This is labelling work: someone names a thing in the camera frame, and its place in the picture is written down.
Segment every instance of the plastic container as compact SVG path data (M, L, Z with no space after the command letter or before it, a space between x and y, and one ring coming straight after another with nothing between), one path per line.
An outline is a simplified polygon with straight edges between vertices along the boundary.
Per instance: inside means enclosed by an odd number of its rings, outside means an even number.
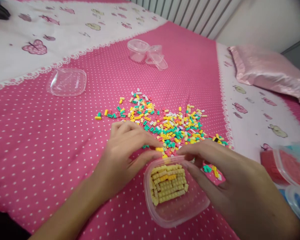
M183 156L158 159L149 164L144 175L144 192L149 213L152 219L163 228L172 228L193 218L210 204L207 195L185 168L186 180L189 185L186 194L167 202L159 203L157 206L153 205L150 192L152 169L161 165L183 165L183 162L185 162Z
M289 203L293 212L300 219L300 187L290 185L284 190L280 189L280 192Z
M261 164L275 183L300 186L300 142L262 152Z
M166 60L164 60L164 55L162 54L161 45L154 45L150 47L147 52L147 56L147 64L155 64L160 71L168 68L168 64Z
M59 97L72 97L84 92L87 75L76 68L58 68L52 72L47 91Z
M130 58L135 62L141 62L149 48L148 43L139 39L132 39L128 42Z

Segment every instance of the bed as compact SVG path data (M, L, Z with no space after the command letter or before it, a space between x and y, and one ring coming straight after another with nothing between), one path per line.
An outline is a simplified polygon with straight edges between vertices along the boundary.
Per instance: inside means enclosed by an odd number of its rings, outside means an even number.
M294 99L239 84L226 46L136 4L2 5L11 17L0 21L0 211L31 234L98 163L115 120L97 121L96 114L115 110L119 97L129 98L137 88L160 109L204 109L206 133L223 136L258 162L264 144L300 141L300 105ZM131 38L162 45L169 67L159 71L130 60ZM46 91L60 67L86 72L81 95ZM144 170L91 216L79 239L237 238L212 205L176 228L156 225L146 207Z

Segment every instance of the radiator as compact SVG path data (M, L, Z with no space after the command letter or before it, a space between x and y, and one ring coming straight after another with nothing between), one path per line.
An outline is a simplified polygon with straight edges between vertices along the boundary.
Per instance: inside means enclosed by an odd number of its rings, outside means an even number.
M241 0L130 0L150 12L215 39Z

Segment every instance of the pillowcase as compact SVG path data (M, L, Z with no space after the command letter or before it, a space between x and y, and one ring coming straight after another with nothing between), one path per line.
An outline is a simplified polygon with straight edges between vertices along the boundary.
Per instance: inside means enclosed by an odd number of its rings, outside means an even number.
M300 70L279 53L252 45L228 48L237 68L237 80L278 93L300 102Z

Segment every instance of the left hand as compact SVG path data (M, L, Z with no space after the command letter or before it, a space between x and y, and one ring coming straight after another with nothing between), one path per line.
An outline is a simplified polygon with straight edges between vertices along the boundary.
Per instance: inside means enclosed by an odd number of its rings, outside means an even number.
M129 157L143 145L162 147L162 143L133 122L112 124L110 139L91 175L91 180L98 185L101 202L118 193L148 161L162 157L161 152L147 150L132 161Z

